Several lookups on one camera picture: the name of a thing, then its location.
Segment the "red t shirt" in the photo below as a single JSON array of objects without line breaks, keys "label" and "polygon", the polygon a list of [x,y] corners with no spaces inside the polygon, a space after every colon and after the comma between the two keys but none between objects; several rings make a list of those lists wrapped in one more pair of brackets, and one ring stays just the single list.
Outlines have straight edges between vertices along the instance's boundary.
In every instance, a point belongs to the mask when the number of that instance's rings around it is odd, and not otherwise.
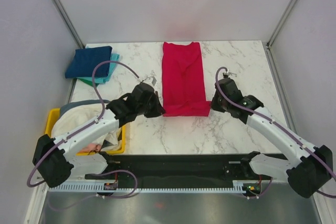
[{"label": "red t shirt", "polygon": [[206,98],[201,47],[163,43],[162,95],[165,117],[207,117],[211,102]]}]

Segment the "yellow plastic bin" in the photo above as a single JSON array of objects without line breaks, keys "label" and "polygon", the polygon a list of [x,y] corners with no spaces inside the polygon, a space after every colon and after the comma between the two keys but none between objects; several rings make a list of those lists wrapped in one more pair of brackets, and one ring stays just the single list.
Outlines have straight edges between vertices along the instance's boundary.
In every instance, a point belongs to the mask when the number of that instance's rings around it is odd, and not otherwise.
[{"label": "yellow plastic bin", "polygon": [[[59,119],[60,116],[60,108],[54,108],[49,111],[48,119],[46,123],[45,134],[51,136],[52,129]],[[118,145],[113,149],[106,150],[103,149],[103,152],[106,152],[108,155],[122,154],[125,151],[125,143],[126,143],[126,132],[127,127],[124,125],[121,129],[117,130],[118,135]]]}]

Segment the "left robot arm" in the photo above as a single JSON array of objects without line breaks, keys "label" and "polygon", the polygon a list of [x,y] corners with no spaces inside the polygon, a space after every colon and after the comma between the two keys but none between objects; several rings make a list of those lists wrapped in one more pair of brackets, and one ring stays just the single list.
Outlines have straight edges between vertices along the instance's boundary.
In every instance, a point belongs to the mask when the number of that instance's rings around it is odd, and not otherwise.
[{"label": "left robot arm", "polygon": [[158,92],[141,82],[132,92],[103,104],[99,115],[74,130],[54,138],[41,136],[33,155],[33,171],[39,172],[50,188],[57,187],[71,175],[71,159],[94,140],[133,122],[137,116],[156,118],[163,114]]}]

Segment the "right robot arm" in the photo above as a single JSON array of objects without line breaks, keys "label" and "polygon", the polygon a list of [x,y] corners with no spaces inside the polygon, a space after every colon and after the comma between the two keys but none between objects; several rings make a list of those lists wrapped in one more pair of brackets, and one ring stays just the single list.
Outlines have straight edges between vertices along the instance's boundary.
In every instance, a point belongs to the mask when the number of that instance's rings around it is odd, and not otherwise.
[{"label": "right robot arm", "polygon": [[333,153],[328,147],[316,147],[278,122],[256,97],[243,96],[229,76],[216,79],[215,89],[212,110],[227,112],[250,126],[285,156],[281,159],[257,151],[249,153],[240,162],[240,172],[245,178],[265,175],[287,182],[303,198],[310,198],[314,193],[335,198],[321,191],[328,181],[335,179]]}]

